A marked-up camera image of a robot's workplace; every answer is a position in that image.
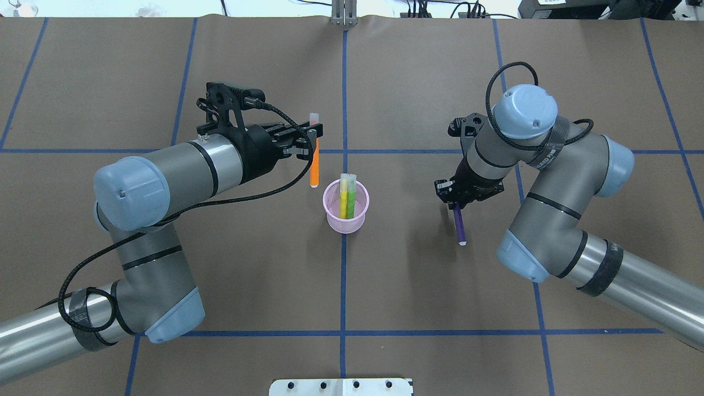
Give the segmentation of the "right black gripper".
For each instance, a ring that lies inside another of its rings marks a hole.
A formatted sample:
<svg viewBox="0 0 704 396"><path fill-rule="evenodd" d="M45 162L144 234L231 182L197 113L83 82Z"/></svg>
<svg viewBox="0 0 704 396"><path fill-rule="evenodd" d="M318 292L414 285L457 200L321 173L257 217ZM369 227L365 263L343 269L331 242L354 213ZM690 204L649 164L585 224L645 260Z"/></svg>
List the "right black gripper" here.
<svg viewBox="0 0 704 396"><path fill-rule="evenodd" d="M438 198L453 211L462 211L473 201L485 201L504 191L503 179L487 179L478 175L466 158L460 161L450 180L435 180L433 188Z"/></svg>

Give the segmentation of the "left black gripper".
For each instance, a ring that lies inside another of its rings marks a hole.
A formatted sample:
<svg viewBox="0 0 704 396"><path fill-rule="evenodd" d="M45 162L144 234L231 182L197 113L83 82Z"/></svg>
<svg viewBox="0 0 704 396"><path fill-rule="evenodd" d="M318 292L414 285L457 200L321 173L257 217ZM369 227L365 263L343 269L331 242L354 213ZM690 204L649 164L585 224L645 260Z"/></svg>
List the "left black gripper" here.
<svg viewBox="0 0 704 396"><path fill-rule="evenodd" d="M297 160L311 161L314 155L315 140L322 137L322 123L309 122L296 127L284 123L250 124L236 129L236 147L239 152L243 175L241 183L248 183L271 172L280 158L294 156ZM302 132L312 142L294 141L291 145L275 145L274 142L303 138Z"/></svg>

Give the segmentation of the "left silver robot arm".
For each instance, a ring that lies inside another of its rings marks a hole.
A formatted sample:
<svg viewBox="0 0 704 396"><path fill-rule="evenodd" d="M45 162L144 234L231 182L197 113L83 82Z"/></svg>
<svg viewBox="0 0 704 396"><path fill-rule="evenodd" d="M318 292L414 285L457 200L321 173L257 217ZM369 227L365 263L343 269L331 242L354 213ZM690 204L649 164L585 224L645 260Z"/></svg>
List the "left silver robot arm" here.
<svg viewBox="0 0 704 396"><path fill-rule="evenodd" d="M197 133L96 172L93 215L112 244L75 266L55 299L2 323L2 385L140 333L158 344L199 326L205 309L173 222L279 160L313 160L323 125L221 120Z"/></svg>

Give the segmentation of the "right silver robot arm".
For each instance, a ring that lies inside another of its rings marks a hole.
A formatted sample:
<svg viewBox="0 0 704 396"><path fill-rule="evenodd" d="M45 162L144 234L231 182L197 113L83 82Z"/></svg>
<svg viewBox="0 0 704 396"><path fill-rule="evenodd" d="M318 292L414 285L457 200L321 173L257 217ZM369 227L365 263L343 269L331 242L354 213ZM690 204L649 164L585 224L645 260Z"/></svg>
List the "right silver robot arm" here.
<svg viewBox="0 0 704 396"><path fill-rule="evenodd" d="M456 118L448 135L460 138L463 157L433 186L450 210L501 193L520 162L538 171L498 247L503 266L536 283L566 280L702 350L702 288L578 226L594 196L629 180L632 151L560 115L555 98L530 84L506 90L486 114Z"/></svg>

